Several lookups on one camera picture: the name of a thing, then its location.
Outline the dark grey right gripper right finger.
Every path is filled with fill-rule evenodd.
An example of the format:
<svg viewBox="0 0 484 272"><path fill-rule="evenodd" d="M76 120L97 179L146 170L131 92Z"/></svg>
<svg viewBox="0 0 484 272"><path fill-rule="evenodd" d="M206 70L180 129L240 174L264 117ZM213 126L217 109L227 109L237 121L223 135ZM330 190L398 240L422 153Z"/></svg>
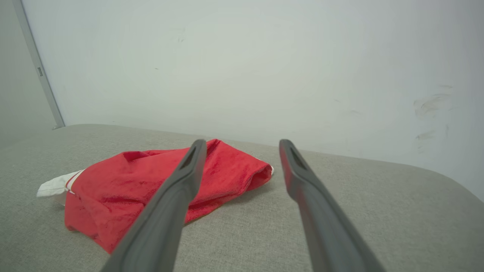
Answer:
<svg viewBox="0 0 484 272"><path fill-rule="evenodd" d="M288 195L298 204L315 272L383 272L362 236L292 141L279 153Z"/></svg>

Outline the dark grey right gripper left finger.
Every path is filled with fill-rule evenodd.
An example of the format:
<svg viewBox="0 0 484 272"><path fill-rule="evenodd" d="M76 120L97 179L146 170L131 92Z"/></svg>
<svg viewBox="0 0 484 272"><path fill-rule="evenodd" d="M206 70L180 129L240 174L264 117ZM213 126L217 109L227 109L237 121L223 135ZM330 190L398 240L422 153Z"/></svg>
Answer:
<svg viewBox="0 0 484 272"><path fill-rule="evenodd" d="M194 141L116 246L102 271L173 271L188 207L199 192L206 155L206 141Z"/></svg>

